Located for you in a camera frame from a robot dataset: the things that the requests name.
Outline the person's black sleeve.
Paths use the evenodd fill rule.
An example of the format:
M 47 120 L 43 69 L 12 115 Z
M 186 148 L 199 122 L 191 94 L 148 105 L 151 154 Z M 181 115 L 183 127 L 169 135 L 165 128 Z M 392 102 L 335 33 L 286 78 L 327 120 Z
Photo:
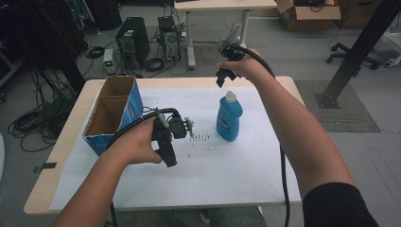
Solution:
M 325 183 L 303 199 L 305 227 L 379 227 L 360 191 L 348 183 Z

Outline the open grey computer case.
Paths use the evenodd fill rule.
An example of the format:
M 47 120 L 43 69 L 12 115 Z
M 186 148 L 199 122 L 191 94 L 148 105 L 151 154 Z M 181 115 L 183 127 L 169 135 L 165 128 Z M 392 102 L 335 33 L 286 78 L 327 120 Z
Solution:
M 165 58 L 170 63 L 181 60 L 179 30 L 172 16 L 158 18 L 160 40 L 164 48 Z

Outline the white table mat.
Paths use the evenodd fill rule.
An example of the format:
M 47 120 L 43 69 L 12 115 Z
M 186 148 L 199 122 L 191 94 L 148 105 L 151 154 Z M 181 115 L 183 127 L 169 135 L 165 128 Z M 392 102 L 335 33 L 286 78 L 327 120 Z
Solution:
M 194 122 L 193 134 L 174 141 L 177 164 L 128 166 L 113 197 L 120 211 L 300 201 L 290 164 L 280 162 L 279 143 L 253 87 L 235 87 L 243 108 L 235 141 L 216 131 L 225 89 L 140 90 L 145 106 L 175 108 Z

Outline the person's right hand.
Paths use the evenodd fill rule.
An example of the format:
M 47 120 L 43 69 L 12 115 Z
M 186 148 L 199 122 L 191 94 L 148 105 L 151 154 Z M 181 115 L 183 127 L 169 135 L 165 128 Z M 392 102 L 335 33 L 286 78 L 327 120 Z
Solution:
M 241 61 L 223 61 L 218 64 L 220 69 L 229 69 L 249 80 L 253 85 L 264 84 L 273 81 L 273 76 L 256 59 L 245 55 Z

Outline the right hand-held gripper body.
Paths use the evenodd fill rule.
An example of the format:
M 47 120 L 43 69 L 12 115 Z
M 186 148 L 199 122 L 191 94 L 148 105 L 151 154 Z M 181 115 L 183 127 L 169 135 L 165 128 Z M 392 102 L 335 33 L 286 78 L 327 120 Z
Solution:
M 237 40 L 238 30 L 239 25 L 233 26 L 228 37 L 221 40 L 218 44 L 218 52 L 228 61 L 241 61 L 244 57 L 244 53 L 240 50 Z

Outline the black tape strip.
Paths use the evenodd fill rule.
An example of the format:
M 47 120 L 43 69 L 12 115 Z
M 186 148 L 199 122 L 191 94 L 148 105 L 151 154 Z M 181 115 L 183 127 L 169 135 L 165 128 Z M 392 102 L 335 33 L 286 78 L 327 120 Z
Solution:
M 57 163 L 55 163 L 55 162 L 43 163 L 41 166 L 35 166 L 33 169 L 33 172 L 40 174 L 44 169 L 53 169 L 56 166 L 57 166 Z

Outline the black office chair base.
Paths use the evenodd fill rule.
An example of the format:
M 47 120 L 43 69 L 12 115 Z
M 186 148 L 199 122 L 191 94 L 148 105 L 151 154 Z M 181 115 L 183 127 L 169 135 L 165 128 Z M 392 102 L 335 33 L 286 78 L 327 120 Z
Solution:
M 359 59 L 360 62 L 368 62 L 370 64 L 371 70 L 377 70 L 378 67 L 382 64 L 381 61 L 373 59 L 369 56 L 360 57 L 357 54 L 352 52 L 352 49 L 342 43 L 336 43 L 330 47 L 332 54 L 326 59 L 327 63 L 331 63 L 334 59 L 340 58 L 348 58 L 351 57 L 351 60 Z

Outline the open brown cardboard box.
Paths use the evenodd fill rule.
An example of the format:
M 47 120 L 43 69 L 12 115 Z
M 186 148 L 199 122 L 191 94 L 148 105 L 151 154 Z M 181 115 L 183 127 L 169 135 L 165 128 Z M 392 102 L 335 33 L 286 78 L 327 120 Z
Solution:
M 296 0 L 275 0 L 280 22 L 287 31 L 324 31 L 339 20 L 340 7 L 335 0 L 319 0 L 315 6 L 296 6 Z

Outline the blue cardboard box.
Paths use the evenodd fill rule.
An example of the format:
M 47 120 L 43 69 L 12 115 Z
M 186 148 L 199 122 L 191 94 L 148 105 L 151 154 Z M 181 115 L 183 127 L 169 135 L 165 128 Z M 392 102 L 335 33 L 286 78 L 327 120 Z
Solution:
M 133 76 L 109 77 L 102 85 L 83 138 L 101 155 L 113 136 L 143 114 L 143 102 Z

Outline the person's left hand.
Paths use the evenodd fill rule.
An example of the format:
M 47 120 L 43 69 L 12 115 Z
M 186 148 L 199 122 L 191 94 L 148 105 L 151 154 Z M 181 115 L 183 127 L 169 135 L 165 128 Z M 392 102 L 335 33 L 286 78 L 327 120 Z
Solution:
M 162 162 L 161 156 L 152 148 L 154 117 L 133 127 L 118 138 L 106 151 L 120 166 Z

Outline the black computer tower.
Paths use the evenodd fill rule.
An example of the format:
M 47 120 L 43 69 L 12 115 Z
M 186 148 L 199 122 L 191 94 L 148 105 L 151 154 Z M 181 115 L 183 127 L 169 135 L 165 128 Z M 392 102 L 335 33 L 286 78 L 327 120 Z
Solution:
M 145 66 L 150 47 L 143 17 L 128 17 L 117 32 L 115 40 L 123 55 L 132 58 L 136 68 Z

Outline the grey floor mat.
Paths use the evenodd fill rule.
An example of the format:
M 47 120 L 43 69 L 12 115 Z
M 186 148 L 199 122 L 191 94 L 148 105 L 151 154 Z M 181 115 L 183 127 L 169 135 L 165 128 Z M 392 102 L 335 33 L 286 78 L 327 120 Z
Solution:
M 330 132 L 380 132 L 351 85 L 346 85 L 337 99 L 338 108 L 321 108 L 315 95 L 323 92 L 328 80 L 296 80 L 306 107 Z

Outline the blue bottle with white cap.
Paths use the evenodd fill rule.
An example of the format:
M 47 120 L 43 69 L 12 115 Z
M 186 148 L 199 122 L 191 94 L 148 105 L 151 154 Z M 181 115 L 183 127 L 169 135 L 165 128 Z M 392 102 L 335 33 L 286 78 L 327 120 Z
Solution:
M 236 94 L 228 91 L 219 101 L 216 130 L 228 142 L 236 140 L 239 133 L 239 118 L 243 109 L 236 98 Z

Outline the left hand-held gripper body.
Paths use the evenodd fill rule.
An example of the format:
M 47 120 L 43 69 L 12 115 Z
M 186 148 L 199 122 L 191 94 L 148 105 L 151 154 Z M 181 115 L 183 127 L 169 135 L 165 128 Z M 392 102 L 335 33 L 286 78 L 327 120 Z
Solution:
M 172 139 L 183 139 L 189 134 L 193 134 L 194 122 L 188 117 L 182 118 L 180 113 L 174 108 L 156 109 L 153 113 L 152 140 L 160 143 L 170 143 Z

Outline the white-legged wooden table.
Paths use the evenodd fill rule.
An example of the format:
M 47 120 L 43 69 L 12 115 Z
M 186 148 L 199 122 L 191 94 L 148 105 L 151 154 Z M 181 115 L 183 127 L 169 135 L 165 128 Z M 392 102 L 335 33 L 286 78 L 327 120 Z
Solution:
M 186 19 L 187 32 L 187 63 L 190 69 L 196 67 L 196 57 L 192 39 L 191 12 L 208 10 L 241 10 L 242 22 L 241 31 L 236 37 L 240 46 L 245 47 L 246 34 L 250 13 L 252 9 L 275 9 L 277 7 L 275 0 L 174 0 L 174 8 L 177 11 L 183 11 Z

